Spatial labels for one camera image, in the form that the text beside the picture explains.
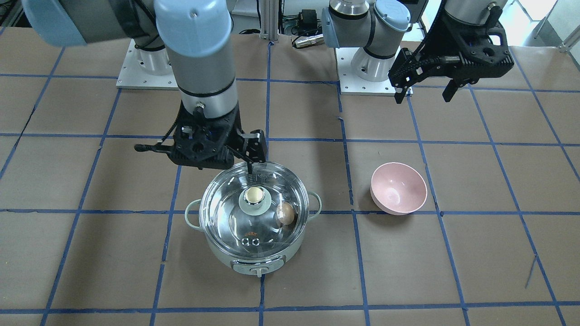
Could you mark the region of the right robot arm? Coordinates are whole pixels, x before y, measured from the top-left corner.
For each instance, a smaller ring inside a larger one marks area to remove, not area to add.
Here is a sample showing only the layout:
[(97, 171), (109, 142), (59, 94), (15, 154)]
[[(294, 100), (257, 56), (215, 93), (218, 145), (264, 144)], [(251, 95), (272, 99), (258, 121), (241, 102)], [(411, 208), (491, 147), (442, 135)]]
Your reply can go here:
[(166, 50), (181, 103), (169, 129), (172, 146), (136, 144), (176, 165), (226, 170), (234, 158), (247, 173), (264, 163), (265, 133), (241, 127), (232, 19), (225, 0), (24, 0), (25, 15), (52, 46), (133, 39), (145, 51)]

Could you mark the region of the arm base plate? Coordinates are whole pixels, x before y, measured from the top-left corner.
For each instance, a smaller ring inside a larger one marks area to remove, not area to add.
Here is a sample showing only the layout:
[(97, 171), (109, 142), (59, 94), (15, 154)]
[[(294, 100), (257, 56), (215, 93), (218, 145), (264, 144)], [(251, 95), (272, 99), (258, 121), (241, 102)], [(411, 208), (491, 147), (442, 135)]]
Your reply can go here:
[(401, 42), (389, 58), (376, 58), (364, 47), (336, 48), (336, 68), (340, 91), (345, 95), (394, 96), (397, 88), (389, 80), (389, 71), (401, 49)]
[(120, 89), (178, 89), (166, 49), (137, 49), (130, 41), (116, 86)]

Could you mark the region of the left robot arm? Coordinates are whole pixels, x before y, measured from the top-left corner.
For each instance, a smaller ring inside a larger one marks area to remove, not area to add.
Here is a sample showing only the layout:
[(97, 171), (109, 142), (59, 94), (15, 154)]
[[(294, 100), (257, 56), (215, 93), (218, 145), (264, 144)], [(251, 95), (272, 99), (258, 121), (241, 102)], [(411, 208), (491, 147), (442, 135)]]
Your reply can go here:
[(457, 90), (482, 78), (499, 78), (514, 60), (499, 19), (504, 0), (443, 0), (419, 46), (401, 48), (413, 23), (410, 7), (425, 2), (331, 0), (322, 10), (321, 27), (330, 48), (356, 48), (350, 66), (369, 82), (389, 81), (402, 103), (407, 90), (430, 77), (447, 77), (442, 97), (450, 102)]

